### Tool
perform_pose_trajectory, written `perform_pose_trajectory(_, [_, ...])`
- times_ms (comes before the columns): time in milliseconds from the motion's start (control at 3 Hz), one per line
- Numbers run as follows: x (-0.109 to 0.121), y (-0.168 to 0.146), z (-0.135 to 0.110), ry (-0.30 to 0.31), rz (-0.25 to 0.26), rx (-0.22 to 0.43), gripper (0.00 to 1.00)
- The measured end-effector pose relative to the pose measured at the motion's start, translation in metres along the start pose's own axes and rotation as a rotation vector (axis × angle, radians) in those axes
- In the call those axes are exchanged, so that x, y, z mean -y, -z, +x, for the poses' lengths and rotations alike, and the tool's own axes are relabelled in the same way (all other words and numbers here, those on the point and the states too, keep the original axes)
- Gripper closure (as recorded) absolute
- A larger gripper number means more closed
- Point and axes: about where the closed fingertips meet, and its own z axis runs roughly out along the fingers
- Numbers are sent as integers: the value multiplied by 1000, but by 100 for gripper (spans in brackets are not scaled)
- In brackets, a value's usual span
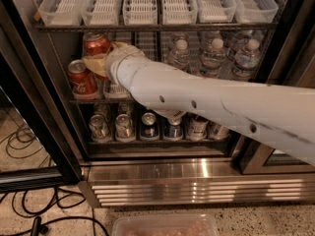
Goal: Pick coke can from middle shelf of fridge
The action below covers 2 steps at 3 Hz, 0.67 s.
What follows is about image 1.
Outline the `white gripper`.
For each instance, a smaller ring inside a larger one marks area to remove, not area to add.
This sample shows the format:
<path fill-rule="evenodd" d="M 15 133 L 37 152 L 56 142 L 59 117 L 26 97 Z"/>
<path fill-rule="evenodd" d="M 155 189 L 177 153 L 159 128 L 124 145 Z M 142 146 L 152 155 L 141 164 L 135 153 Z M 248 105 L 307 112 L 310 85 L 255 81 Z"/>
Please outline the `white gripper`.
<path fill-rule="evenodd" d="M 84 56 L 86 67 L 95 74 L 106 77 L 118 85 L 130 85 L 141 63 L 147 60 L 144 52 L 125 42 L 112 41 L 108 55 Z"/>

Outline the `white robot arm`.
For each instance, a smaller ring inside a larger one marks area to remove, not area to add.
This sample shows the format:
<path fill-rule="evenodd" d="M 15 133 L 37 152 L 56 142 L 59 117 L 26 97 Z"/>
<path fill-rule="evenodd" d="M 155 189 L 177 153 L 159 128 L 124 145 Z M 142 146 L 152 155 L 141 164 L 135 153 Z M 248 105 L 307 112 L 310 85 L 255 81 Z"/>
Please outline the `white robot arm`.
<path fill-rule="evenodd" d="M 202 78 L 118 43 L 85 56 L 88 69 L 130 91 L 159 115 L 194 113 L 266 146 L 315 164 L 315 89 Z"/>

